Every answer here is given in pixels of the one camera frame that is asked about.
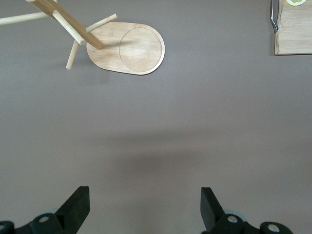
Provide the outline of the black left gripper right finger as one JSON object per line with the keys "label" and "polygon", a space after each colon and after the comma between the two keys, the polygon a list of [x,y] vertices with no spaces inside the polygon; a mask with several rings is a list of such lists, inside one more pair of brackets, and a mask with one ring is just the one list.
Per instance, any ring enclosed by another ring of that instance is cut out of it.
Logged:
{"label": "black left gripper right finger", "polygon": [[209,187],[201,188],[201,217],[206,230],[202,234],[293,234],[283,224],[263,222],[259,228],[233,213],[225,213]]}

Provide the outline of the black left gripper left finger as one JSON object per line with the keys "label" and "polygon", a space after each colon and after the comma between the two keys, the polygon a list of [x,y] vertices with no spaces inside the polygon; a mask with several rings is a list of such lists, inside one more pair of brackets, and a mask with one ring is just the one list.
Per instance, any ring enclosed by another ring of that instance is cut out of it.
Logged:
{"label": "black left gripper left finger", "polygon": [[89,187],[80,186],[55,213],[41,214],[19,228],[0,221],[0,234],[77,234],[89,212]]}

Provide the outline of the wooden mug rack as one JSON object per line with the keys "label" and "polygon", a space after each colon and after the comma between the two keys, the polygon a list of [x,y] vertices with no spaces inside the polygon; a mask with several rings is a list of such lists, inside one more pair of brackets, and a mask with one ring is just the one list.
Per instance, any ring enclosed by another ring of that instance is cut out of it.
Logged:
{"label": "wooden mug rack", "polygon": [[66,64],[71,70],[79,46],[86,46],[90,60],[99,68],[132,75],[147,75],[163,62],[165,44],[160,33],[140,23],[116,22],[117,14],[85,27],[57,0],[26,0],[40,11],[0,18],[0,26],[51,18],[74,39]]}

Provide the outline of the brown table mat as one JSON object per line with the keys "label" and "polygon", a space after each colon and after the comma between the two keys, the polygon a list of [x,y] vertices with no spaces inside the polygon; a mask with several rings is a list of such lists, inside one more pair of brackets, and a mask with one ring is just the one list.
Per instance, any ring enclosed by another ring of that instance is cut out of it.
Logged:
{"label": "brown table mat", "polygon": [[0,26],[0,220],[90,188],[79,234],[200,234],[200,190],[253,226],[312,234],[312,55],[275,56],[270,0],[58,0],[165,42],[146,76],[102,70],[53,19]]}

